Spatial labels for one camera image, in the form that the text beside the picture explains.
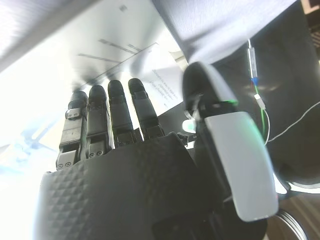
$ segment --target back of robotic hand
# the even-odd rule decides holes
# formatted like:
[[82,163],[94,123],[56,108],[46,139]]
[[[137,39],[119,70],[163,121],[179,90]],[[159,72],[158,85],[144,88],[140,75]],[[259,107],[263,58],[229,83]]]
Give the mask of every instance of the back of robotic hand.
[[102,86],[72,95],[57,172],[42,178],[35,239],[262,239],[261,219],[278,210],[270,159],[221,76],[202,63],[183,76],[194,160],[164,134],[142,82],[128,85],[141,131],[119,81],[108,85],[110,116]]

